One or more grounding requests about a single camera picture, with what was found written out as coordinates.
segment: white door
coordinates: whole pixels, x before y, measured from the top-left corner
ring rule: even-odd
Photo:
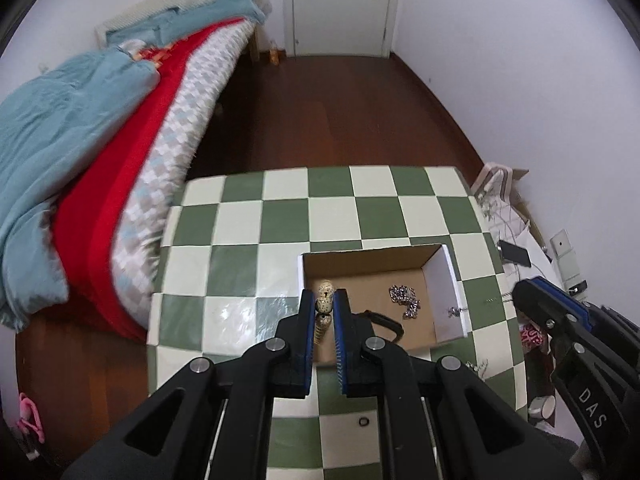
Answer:
[[[389,0],[293,0],[296,55],[382,56],[388,4]]]

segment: checkered tablecloth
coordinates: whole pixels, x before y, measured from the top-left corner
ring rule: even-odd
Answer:
[[[441,242],[448,245],[467,338],[431,349],[481,366],[526,416],[526,377],[513,305],[486,221],[455,168],[298,168],[201,178],[174,199],[148,332],[149,388],[190,359],[242,354],[298,309],[297,257]],[[311,394],[276,399],[268,478],[381,477],[374,399],[339,393],[314,368]],[[370,424],[358,420],[367,416]]]

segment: red blanket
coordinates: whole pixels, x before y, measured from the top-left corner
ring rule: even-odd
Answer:
[[[241,20],[215,23],[175,43],[162,57],[158,86],[58,202],[52,238],[71,297],[91,301],[111,329],[124,337],[144,341],[146,333],[120,305],[113,287],[111,247],[121,212],[178,91],[189,56],[215,30]],[[96,317],[85,312],[78,316]]]

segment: black phone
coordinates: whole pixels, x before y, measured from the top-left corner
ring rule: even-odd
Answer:
[[[523,267],[531,266],[529,251],[524,247],[518,247],[517,245],[500,240],[498,241],[498,250],[500,251],[500,255],[504,262],[518,264]]]

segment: silver screw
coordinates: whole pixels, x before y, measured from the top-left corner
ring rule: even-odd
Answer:
[[[196,372],[197,374],[201,374],[209,370],[209,360],[204,357],[196,357],[193,361],[189,363],[189,368],[192,372]]]
[[[451,372],[453,372],[458,368],[460,368],[461,363],[460,363],[460,359],[458,359],[457,357],[453,357],[453,355],[447,355],[442,358],[442,361],[440,361],[440,364],[442,364],[442,367],[445,370],[450,370]]]
[[[385,340],[381,337],[373,336],[364,342],[369,350],[380,350],[385,347]]]
[[[284,342],[284,339],[272,337],[271,339],[267,339],[264,345],[267,347],[267,350],[277,352],[278,350],[282,350],[286,346],[286,343]]]

